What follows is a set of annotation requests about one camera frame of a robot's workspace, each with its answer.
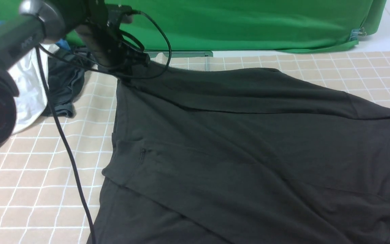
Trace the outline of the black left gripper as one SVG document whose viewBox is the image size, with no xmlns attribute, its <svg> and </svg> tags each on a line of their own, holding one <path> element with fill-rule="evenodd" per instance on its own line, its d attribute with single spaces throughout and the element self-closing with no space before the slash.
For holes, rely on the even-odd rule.
<svg viewBox="0 0 390 244">
<path fill-rule="evenodd" d="M 83 23 L 74 30 L 95 59 L 101 72 L 132 72 L 133 65 L 150 64 L 144 45 L 132 34 Z"/>
</svg>

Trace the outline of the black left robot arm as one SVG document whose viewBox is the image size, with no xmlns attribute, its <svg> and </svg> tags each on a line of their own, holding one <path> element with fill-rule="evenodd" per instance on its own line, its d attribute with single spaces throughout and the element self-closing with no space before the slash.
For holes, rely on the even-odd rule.
<svg viewBox="0 0 390 244">
<path fill-rule="evenodd" d="M 108 23 L 103 0 L 24 0 L 16 18 L 0 24 L 0 147 L 11 136 L 20 92 L 9 69 L 39 44 L 53 44 L 75 31 L 98 66 L 123 77 L 131 65 L 147 65 L 142 48 L 125 41 L 117 24 Z"/>
</svg>

